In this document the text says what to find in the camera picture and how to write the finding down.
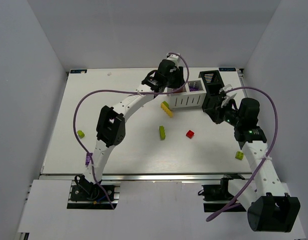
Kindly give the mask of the small red square lego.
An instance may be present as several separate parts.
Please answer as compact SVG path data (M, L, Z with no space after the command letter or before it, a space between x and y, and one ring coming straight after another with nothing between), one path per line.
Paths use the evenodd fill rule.
M188 137L188 138L193 138L193 136L194 136L194 132L193 131L191 131L191 130L189 130L187 133L186 133L186 136Z

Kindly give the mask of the red lego brick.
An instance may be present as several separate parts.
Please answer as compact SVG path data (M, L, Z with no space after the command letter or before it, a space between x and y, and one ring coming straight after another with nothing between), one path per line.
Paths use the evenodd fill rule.
M177 93L184 93L186 92L186 89L185 88L182 88L182 89L173 89L172 90L173 94L177 94Z

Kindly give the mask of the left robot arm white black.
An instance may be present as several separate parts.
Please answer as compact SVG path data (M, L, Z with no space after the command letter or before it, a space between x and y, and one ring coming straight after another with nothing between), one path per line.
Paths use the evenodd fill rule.
M157 70L149 72L135 93L112 107L102 107L96 126L96 145L87 170L83 173L87 181L96 184L102 180L103 171L115 146L125 135L125 123L139 108L164 93L166 88L178 89L184 85L181 57L170 54L162 60Z

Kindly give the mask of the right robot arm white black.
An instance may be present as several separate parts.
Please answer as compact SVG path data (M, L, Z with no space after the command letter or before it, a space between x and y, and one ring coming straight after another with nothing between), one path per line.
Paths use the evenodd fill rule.
M234 137L248 161L252 175L249 180L233 177L222 179L225 192L233 198L211 214L207 221L240 204L247 211L247 220L253 231L291 232L300 202L297 197L287 193L269 157L267 138L257 125L259 102L246 97L236 107L235 100L225 97L214 107L205 112L216 124L226 122L234 127Z

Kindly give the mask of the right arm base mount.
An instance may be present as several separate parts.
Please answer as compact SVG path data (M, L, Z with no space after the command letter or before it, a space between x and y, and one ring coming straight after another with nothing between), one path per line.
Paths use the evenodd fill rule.
M205 184L197 193L198 196L203 197L203 207L205 213L213 213L222 209L234 195L228 192L228 182L230 180L245 180L245 178L238 174L225 174L218 184Z

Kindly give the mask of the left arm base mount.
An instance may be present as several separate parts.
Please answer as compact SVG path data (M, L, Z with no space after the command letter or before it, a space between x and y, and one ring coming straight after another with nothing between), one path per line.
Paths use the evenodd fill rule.
M119 186L94 184L83 175L76 175L68 197L70 210L114 210L118 204Z

